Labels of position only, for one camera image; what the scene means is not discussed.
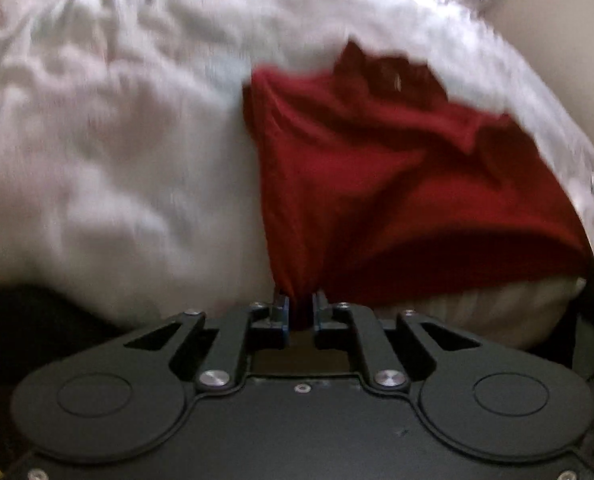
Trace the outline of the dark red garment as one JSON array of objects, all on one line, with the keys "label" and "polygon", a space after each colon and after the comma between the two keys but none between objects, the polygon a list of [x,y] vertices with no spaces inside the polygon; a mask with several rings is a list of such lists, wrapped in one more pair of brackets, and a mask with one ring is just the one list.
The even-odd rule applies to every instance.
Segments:
[{"label": "dark red garment", "polygon": [[534,140],[451,101],[424,65],[349,42],[320,73],[258,67],[243,115],[274,284],[291,299],[403,304],[594,265]]}]

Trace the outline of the white floral bed blanket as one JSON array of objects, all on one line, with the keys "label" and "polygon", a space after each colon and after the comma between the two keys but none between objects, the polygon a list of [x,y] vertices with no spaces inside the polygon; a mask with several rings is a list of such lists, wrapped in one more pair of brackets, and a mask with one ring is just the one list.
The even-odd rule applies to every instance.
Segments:
[{"label": "white floral bed blanket", "polygon": [[129,324],[268,296],[242,84],[258,62],[324,67],[349,38],[510,112],[594,252],[594,147],[459,0],[0,0],[0,284]]}]

